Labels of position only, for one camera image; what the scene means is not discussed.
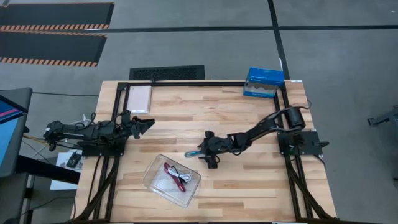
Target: clear plastic container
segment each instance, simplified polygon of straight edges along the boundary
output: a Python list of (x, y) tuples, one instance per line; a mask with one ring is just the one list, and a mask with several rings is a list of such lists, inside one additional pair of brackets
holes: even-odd
[[(191, 175), (191, 180), (183, 184), (185, 191), (181, 191), (172, 176), (164, 169), (164, 164), (174, 166), (179, 174)], [(181, 207), (188, 207), (192, 197), (198, 189), (201, 180), (200, 174), (185, 167), (174, 160), (158, 155), (147, 169), (142, 184), (163, 198), (170, 200)]]

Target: gray carpet floor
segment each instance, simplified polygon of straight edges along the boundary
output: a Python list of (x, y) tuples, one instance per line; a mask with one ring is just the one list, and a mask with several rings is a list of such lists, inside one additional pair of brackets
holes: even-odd
[[(37, 1), (11, 0), (18, 2)], [(395, 0), (274, 2), (280, 26), (398, 24)], [(111, 28), (271, 24), (266, 0), (116, 0)], [(371, 128), (366, 119), (398, 105), (398, 30), (282, 31), (281, 36), (290, 77), (303, 80), (315, 127), (321, 140), (330, 141), (326, 173), (338, 216), (397, 223), (398, 189), (392, 182), (398, 177), (397, 133), (387, 123)], [(130, 68), (181, 65), (205, 65), (208, 79), (244, 79), (249, 67), (280, 68), (273, 31), (109, 34), (97, 67), (0, 63), (0, 89), (96, 95), (103, 80), (127, 80)], [(96, 100), (33, 95), (31, 135), (41, 136), (53, 120), (89, 116)], [(34, 151), (22, 145), (21, 154)], [(49, 193), (47, 179), (37, 179), (35, 190), (32, 206), (74, 194)], [(64, 200), (38, 209), (33, 223), (65, 221), (72, 204)]]

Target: tissue box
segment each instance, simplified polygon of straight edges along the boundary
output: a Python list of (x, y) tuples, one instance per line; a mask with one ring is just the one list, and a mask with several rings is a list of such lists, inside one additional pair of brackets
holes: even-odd
[(243, 87), (243, 95), (273, 98), (276, 90), (283, 84), (283, 71), (250, 68)]

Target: wooden tabletop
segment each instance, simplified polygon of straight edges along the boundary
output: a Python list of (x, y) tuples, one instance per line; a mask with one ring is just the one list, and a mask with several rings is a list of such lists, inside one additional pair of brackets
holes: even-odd
[[(111, 118), (117, 81), (103, 82), (96, 120)], [(302, 82), (286, 81), (291, 105), (307, 105)], [(275, 111), (274, 101), (242, 95), (241, 87), (153, 87), (150, 114), (155, 125), (139, 140), (130, 138), (121, 157), (113, 202), (112, 222), (266, 222), (292, 221), (294, 212), (284, 158), (276, 134), (268, 134), (240, 156), (220, 155), (218, 169), (209, 170), (197, 157), (184, 158), (196, 150), (205, 131), (217, 136), (244, 132)], [(313, 128), (309, 110), (302, 110), (308, 129)], [(193, 170), (202, 178), (198, 195), (182, 208), (147, 190), (142, 178), (150, 162), (163, 154)], [(85, 208), (97, 157), (84, 161), (76, 194), (77, 214)], [(323, 164), (302, 156), (309, 191), (330, 215), (335, 216)], [(101, 162), (94, 193), (98, 187)], [(305, 216), (302, 195), (298, 197)], [(100, 217), (104, 217), (105, 193)]]

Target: floor mat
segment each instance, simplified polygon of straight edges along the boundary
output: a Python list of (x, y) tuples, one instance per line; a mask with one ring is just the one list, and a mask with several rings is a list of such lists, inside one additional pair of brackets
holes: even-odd
[(113, 2), (10, 4), (0, 7), (0, 30), (105, 29)]
[(131, 68), (130, 80), (204, 80), (204, 65)]
[(2, 31), (0, 62), (95, 67), (105, 42), (104, 34)]

